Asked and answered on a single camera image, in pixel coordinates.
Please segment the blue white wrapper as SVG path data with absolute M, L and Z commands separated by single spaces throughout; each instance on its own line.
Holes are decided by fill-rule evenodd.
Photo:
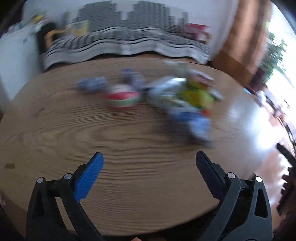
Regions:
M 171 132 L 180 142 L 206 147 L 212 146 L 211 120 L 208 117 L 198 112 L 172 108 L 168 112 L 168 119 Z

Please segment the green yellow snack bag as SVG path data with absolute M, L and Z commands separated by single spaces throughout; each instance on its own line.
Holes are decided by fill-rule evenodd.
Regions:
M 214 97 L 210 94 L 210 85 L 193 79 L 187 79 L 185 88 L 179 97 L 195 108 L 212 110 Z

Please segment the blue crumpled wrapper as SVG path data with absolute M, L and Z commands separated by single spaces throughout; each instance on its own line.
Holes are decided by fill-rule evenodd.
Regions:
M 105 77 L 85 78 L 80 80 L 76 87 L 88 94 L 102 92 L 107 87 L 107 80 Z

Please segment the silver foil snack bag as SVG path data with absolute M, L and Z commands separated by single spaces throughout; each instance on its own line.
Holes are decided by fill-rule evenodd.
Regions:
M 186 78 L 165 76 L 148 83 L 145 86 L 148 103 L 162 110 L 173 107 L 192 108 L 180 97 L 180 93 L 186 88 L 186 82 Z

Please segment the red green round wrapper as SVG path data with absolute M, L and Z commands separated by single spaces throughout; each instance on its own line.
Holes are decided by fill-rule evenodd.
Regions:
M 102 92 L 105 103 L 111 108 L 130 108 L 142 99 L 141 93 L 128 84 L 115 84 Z

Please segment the white cabinet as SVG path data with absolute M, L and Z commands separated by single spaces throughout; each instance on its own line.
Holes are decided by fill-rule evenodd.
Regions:
M 12 101 L 27 82 L 42 72 L 33 25 L 1 38 L 1 84 L 8 100 Z

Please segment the brown curtain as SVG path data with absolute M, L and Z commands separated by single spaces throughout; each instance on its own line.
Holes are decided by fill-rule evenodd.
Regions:
M 239 1 L 236 16 L 214 68 L 233 77 L 243 87 L 255 75 L 262 60 L 271 18 L 271 1 Z

